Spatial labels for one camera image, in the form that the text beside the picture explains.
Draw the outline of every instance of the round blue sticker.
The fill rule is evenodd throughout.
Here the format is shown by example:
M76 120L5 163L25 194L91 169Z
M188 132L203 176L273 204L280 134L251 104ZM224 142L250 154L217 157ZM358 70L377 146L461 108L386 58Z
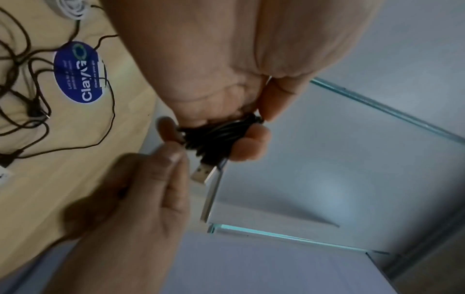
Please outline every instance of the round blue sticker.
M57 51L53 64L57 84L71 100L88 104L102 97L107 71L92 47L71 42Z

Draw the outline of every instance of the hand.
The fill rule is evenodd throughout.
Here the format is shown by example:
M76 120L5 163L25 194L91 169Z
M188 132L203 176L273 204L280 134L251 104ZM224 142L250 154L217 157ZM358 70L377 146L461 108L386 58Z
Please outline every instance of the hand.
M382 0L102 2L178 123L197 127L257 109L276 118L355 45ZM269 131L254 128L231 159L265 153Z
M175 142L120 158L89 198L65 211L67 231L84 237L45 293L157 293L188 221L188 170Z

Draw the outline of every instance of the blue sticker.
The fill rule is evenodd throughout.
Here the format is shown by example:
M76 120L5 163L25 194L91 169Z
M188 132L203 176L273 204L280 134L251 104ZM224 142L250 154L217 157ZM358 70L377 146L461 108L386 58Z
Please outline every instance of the blue sticker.
M83 42L71 42L55 54L54 75L61 91L71 100L89 104L103 96L106 68L98 53Z

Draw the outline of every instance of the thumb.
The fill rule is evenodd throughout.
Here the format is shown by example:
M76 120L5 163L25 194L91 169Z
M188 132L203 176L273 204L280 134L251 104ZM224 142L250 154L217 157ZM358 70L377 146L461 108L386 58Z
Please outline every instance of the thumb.
M266 121L280 115L307 88L314 74L298 77L272 77L257 101L258 111Z
M162 207L188 210L187 162L186 152L179 143L170 141L160 146L136 172L125 209L136 216L144 212L157 216Z

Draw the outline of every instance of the wooden table surface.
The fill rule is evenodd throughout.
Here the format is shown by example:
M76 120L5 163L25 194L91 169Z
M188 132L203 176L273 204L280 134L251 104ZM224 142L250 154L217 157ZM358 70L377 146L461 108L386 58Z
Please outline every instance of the wooden table surface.
M43 0L0 0L0 6L14 15L31 36L33 48L60 46L66 42L74 22L56 15ZM104 12L91 9L82 21L76 38L95 46L100 36L114 34ZM24 48L19 29L5 15L0 15L0 40L12 44L15 52ZM149 87L119 38L103 41L99 49L113 86L116 119L109 136L99 146L83 150L60 151L15 161L14 176L0 186L0 276L5 275L39 253L61 235L60 211L68 203L85 197L119 155L137 152L150 124L156 94ZM53 53L40 54L53 59ZM0 82L10 62L0 62ZM109 90L92 104L78 104L63 95L52 73L44 73L39 82L52 108L50 135L25 152L39 152L98 142L111 120ZM27 93L21 76L15 90ZM24 105L12 96L0 106L15 120L26 118ZM11 129L0 118L0 131ZM0 137L0 153L24 146L43 134L39 127Z

